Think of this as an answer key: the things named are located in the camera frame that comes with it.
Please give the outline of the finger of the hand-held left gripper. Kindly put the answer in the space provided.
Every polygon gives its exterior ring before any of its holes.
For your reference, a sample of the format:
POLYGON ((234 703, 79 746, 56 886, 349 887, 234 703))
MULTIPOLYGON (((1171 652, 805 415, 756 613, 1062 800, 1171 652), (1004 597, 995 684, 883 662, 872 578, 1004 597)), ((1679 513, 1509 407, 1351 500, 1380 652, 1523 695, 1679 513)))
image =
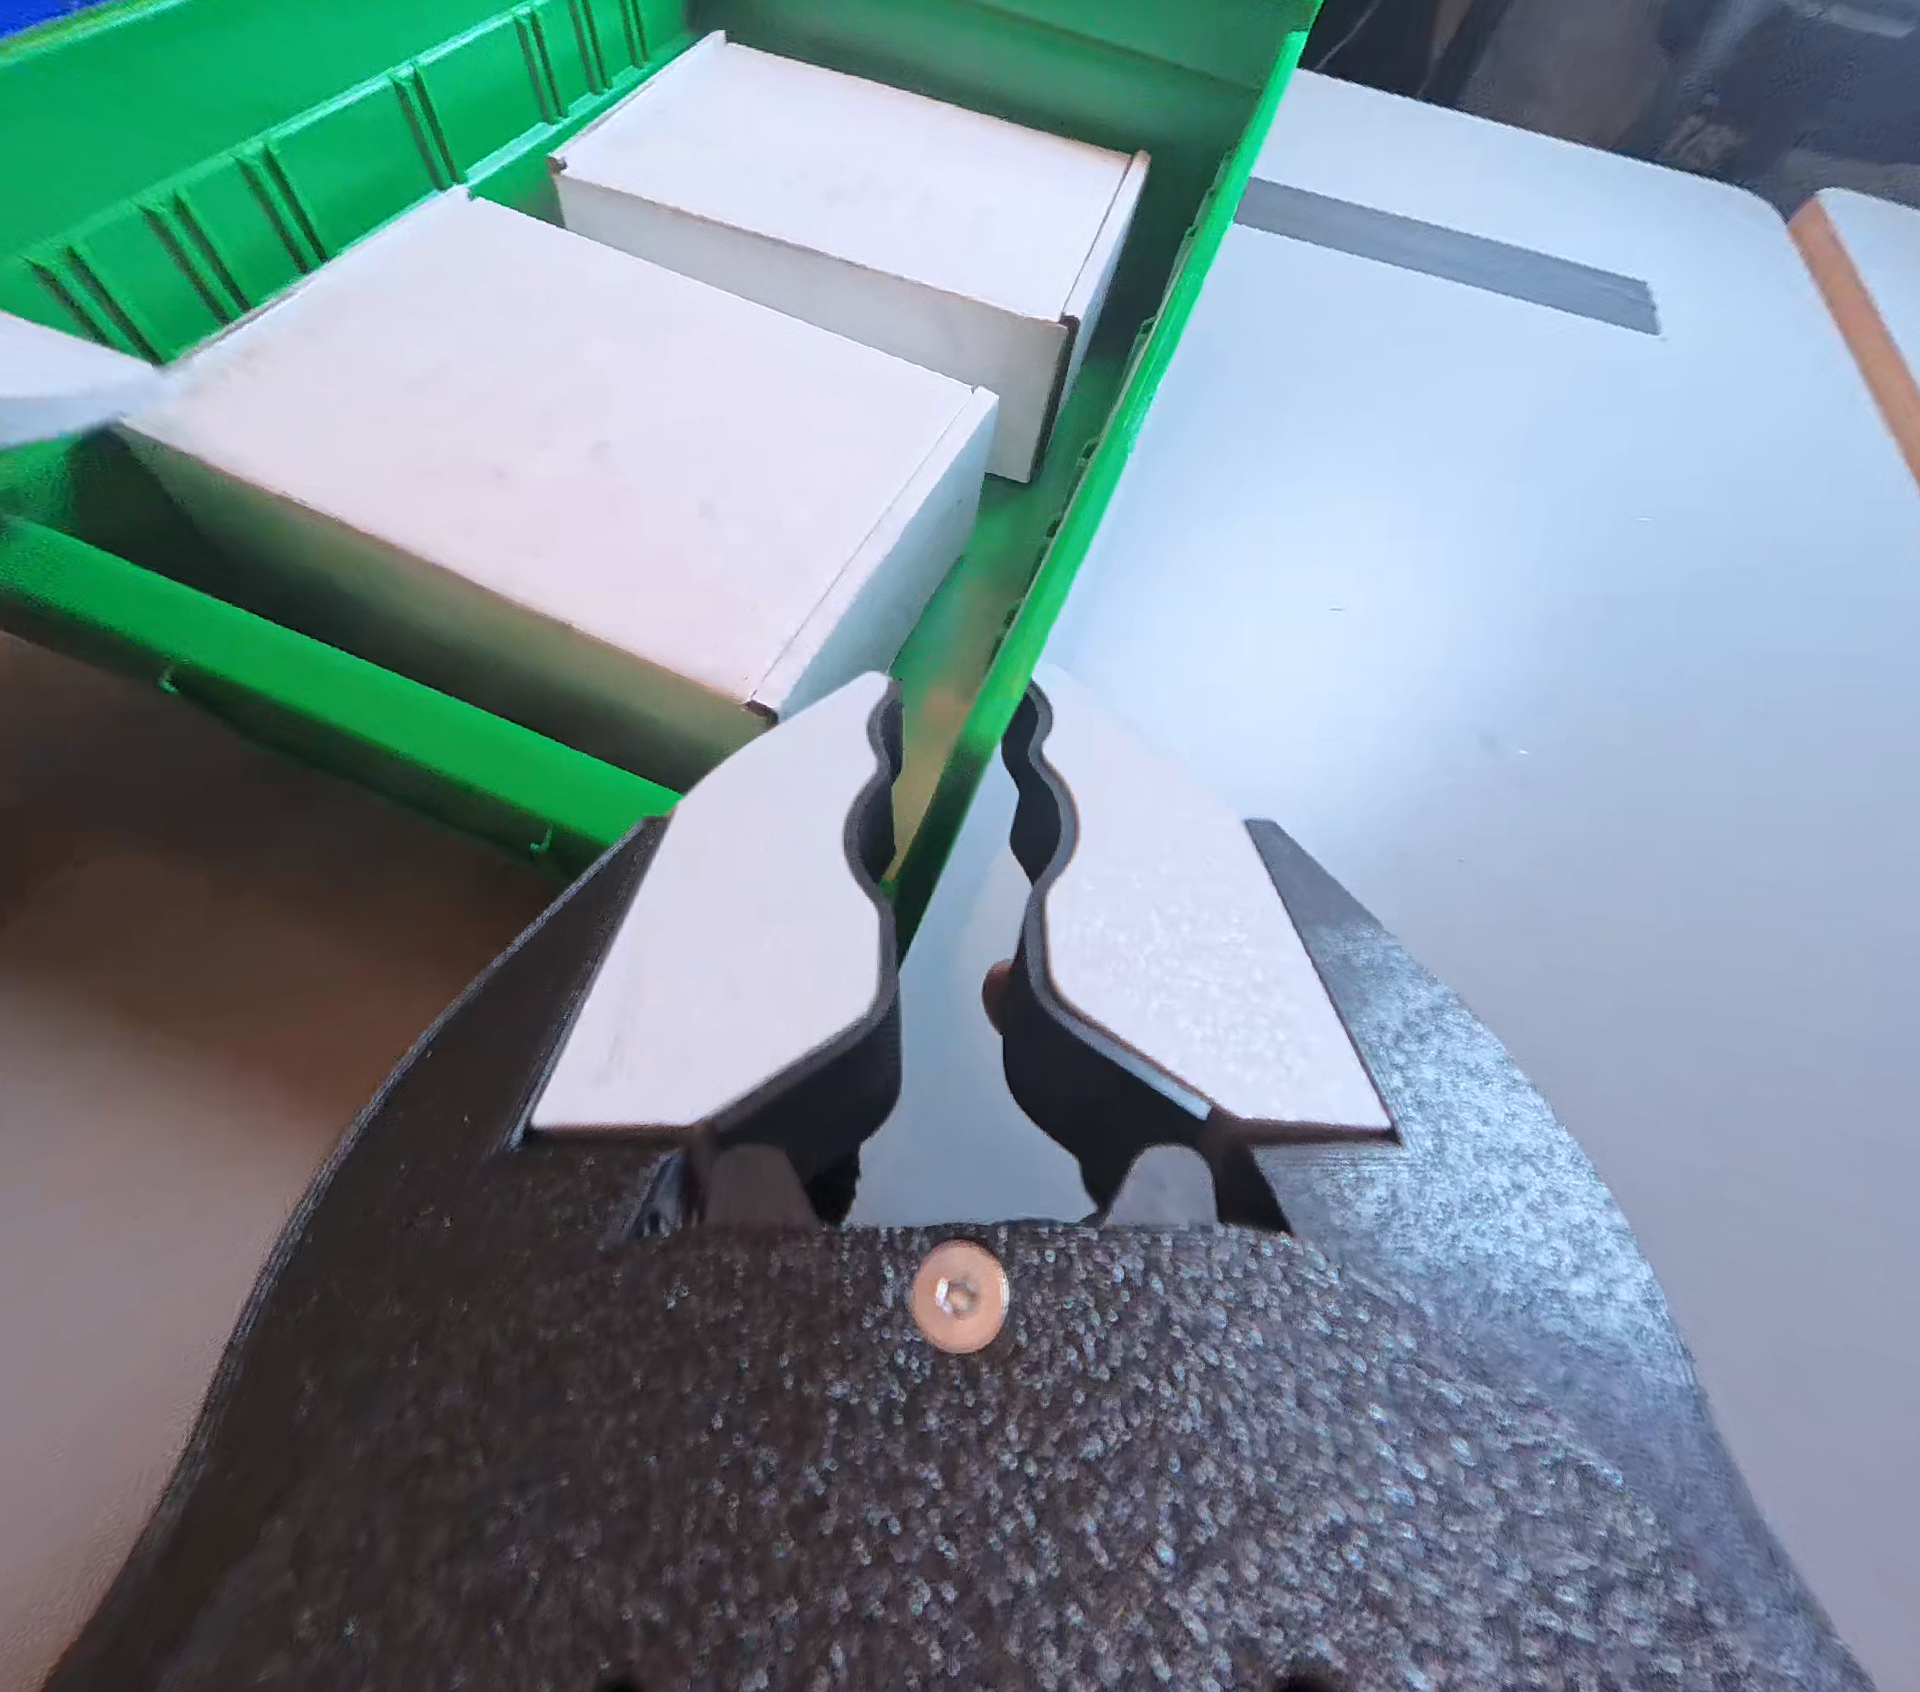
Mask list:
POLYGON ((3 444, 34 446, 168 407, 193 363, 140 359, 3 312, 3 444))

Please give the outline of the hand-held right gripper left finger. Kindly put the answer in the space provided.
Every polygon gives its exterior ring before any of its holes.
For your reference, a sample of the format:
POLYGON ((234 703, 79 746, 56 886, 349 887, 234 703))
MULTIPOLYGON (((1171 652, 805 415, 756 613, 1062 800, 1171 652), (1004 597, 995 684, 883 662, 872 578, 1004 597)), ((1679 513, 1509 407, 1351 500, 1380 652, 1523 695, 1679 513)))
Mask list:
POLYGON ((869 669, 667 818, 532 1103, 538 1136, 721 1132, 880 1015, 901 690, 869 669))

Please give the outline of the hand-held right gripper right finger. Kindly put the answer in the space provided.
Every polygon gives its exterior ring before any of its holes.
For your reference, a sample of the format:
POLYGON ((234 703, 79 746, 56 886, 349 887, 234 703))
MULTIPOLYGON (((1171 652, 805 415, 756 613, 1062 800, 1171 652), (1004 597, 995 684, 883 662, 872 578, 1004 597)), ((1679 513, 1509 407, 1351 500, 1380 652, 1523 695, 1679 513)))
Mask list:
POLYGON ((1150 1149, 1215 1180, 1261 1180, 1268 1151, 1398 1149, 1264 824, 1065 666, 1033 671, 1000 755, 1027 898, 992 1024, 1014 1102, 1079 1175, 1150 1149))

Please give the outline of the white cardboard box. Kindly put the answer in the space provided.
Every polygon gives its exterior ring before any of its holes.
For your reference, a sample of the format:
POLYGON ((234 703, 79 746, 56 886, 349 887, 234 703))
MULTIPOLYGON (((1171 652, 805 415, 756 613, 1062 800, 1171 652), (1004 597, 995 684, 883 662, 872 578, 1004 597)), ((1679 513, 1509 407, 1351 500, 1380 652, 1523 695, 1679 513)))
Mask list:
POLYGON ((895 663, 995 432, 986 388, 468 191, 121 425, 276 623, 674 789, 895 663))
POLYGON ((1141 211, 1102 147, 715 29, 569 138, 564 226, 999 396, 986 467, 1045 467, 1141 211))

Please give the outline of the table with wooden edge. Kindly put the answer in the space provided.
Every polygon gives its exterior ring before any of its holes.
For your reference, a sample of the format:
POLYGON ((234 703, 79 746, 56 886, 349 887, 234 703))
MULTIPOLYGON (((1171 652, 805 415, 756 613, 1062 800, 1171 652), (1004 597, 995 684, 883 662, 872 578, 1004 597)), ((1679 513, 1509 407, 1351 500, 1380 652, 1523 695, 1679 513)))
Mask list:
POLYGON ((1822 187, 1793 211, 1788 234, 1919 478, 1919 209, 1822 187))

